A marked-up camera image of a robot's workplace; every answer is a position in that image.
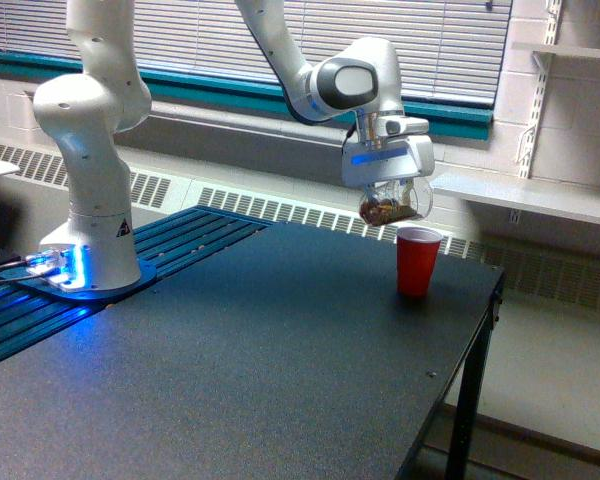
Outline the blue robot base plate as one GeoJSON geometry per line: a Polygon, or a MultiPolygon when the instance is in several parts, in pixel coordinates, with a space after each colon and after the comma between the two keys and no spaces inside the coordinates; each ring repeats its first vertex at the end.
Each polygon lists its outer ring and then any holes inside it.
{"type": "Polygon", "coordinates": [[[157,279],[157,269],[148,261],[140,260],[140,279],[132,285],[110,290],[76,290],[65,292],[41,278],[15,281],[14,284],[26,290],[50,296],[53,299],[74,303],[106,303],[125,299],[151,286],[157,279]]]}

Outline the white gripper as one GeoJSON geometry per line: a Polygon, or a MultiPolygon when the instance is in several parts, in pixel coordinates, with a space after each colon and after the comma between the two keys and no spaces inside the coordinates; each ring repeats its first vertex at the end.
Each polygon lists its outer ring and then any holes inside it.
{"type": "Polygon", "coordinates": [[[354,141],[342,146],[342,181],[347,187],[400,180],[399,200],[410,205],[413,180],[434,172],[433,142],[426,119],[398,111],[359,114],[354,141]]]}

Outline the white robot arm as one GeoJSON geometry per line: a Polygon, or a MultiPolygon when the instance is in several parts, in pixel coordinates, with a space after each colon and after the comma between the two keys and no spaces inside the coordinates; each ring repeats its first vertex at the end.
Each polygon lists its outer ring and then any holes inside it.
{"type": "MultiPolygon", "coordinates": [[[[411,184],[435,168],[428,122],[407,116],[391,42],[364,37],[318,64],[295,44],[280,1],[241,1],[240,14],[301,123],[356,116],[343,142],[342,177],[364,190],[411,184]]],[[[71,1],[66,27],[83,70],[40,85],[34,115],[57,144],[69,182],[67,221],[42,239],[27,269],[68,293],[111,293],[136,285],[142,270],[132,232],[130,171],[113,137],[141,124],[151,95],[137,68],[131,1],[71,1]]]]}

